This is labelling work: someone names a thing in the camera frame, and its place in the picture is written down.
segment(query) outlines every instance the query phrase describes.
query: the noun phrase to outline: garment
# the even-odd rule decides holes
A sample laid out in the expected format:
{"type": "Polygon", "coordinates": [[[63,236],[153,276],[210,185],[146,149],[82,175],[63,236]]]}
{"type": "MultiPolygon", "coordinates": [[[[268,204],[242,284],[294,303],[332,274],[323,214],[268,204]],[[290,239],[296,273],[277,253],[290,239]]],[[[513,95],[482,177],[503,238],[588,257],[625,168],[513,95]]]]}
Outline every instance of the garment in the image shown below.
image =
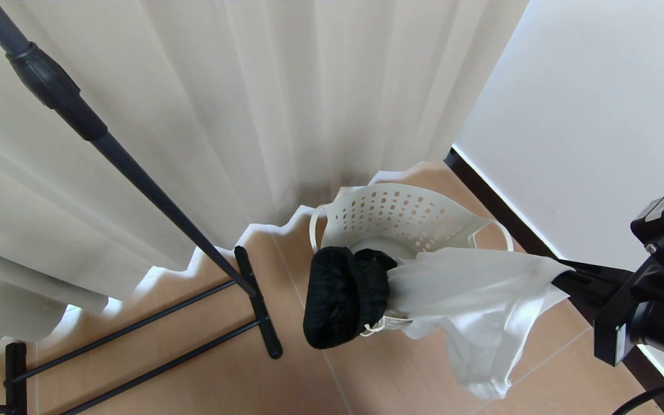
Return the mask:
{"type": "Polygon", "coordinates": [[[386,271],[396,261],[376,250],[355,255],[346,247],[325,247],[311,259],[304,310],[304,336],[315,349],[351,341],[387,308],[386,271]]]}
{"type": "Polygon", "coordinates": [[[389,271],[389,310],[412,320],[402,329],[411,338],[444,329],[458,382],[480,399],[503,399],[538,315],[567,297],[550,284],[567,270],[519,252],[421,252],[389,271]]]}

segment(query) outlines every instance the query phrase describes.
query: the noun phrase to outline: black cable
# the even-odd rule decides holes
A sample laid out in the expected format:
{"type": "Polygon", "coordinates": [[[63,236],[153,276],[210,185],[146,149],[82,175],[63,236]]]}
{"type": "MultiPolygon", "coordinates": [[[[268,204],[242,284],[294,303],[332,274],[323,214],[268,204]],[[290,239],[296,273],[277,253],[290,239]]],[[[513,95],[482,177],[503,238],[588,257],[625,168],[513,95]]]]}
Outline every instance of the black cable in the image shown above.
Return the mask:
{"type": "Polygon", "coordinates": [[[627,415],[630,410],[662,394],[664,394],[664,384],[633,397],[632,399],[628,400],[627,403],[621,405],[619,409],[615,410],[612,415],[627,415]]]}

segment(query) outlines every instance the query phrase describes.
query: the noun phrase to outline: white wall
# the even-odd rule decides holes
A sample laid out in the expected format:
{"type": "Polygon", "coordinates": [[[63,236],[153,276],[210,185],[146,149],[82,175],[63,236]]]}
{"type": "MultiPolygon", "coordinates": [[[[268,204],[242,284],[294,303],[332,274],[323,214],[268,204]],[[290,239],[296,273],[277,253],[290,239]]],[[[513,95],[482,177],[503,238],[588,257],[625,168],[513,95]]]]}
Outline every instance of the white wall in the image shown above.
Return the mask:
{"type": "Polygon", "coordinates": [[[629,223],[664,195],[664,0],[531,0],[455,147],[562,255],[635,269],[629,223]]]}

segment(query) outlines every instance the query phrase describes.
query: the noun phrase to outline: basket handle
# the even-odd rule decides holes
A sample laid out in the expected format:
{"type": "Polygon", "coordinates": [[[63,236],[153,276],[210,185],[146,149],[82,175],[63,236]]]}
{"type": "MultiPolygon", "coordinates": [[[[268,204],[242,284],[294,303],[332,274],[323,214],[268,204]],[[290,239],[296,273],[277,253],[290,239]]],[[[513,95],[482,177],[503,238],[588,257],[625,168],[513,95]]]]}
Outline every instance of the basket handle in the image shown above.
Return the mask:
{"type": "Polygon", "coordinates": [[[314,209],[314,213],[311,214],[311,220],[309,220],[309,242],[311,242],[311,250],[316,253],[319,250],[319,247],[316,246],[316,221],[319,218],[319,213],[324,210],[326,205],[319,205],[314,209]]]}
{"type": "MultiPolygon", "coordinates": [[[[501,229],[501,233],[504,234],[504,240],[506,241],[506,250],[513,252],[514,251],[514,238],[511,237],[511,234],[506,229],[506,227],[503,226],[499,221],[495,221],[495,220],[487,220],[487,221],[489,221],[492,224],[495,224],[495,226],[498,226],[499,229],[501,229]]],[[[470,240],[471,240],[474,247],[477,247],[476,244],[475,244],[475,236],[478,234],[478,232],[476,232],[476,233],[474,233],[470,236],[470,240]]]]}

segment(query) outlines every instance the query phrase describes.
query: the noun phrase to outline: white label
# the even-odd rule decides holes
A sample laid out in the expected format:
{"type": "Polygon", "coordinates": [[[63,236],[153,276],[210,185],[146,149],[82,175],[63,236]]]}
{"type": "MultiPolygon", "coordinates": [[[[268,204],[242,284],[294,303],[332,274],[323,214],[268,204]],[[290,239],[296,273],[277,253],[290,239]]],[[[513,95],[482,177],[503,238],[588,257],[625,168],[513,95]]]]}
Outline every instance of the white label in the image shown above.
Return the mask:
{"type": "Polygon", "coordinates": [[[616,359],[614,362],[620,362],[624,358],[624,342],[627,340],[627,324],[624,324],[616,332],[616,359]]]}
{"type": "Polygon", "coordinates": [[[662,197],[659,197],[659,198],[653,200],[652,202],[650,202],[650,204],[647,205],[647,207],[645,207],[645,208],[640,212],[639,215],[637,215],[637,217],[635,218],[635,221],[636,221],[636,220],[641,220],[641,218],[647,216],[647,213],[650,213],[650,210],[652,210],[652,209],[657,205],[657,203],[659,203],[660,200],[662,200],[662,197]]]}
{"type": "Polygon", "coordinates": [[[659,203],[654,207],[650,213],[647,213],[647,217],[645,218],[645,221],[654,221],[658,220],[662,216],[662,211],[664,210],[664,197],[662,200],[659,201],[659,203]]]}

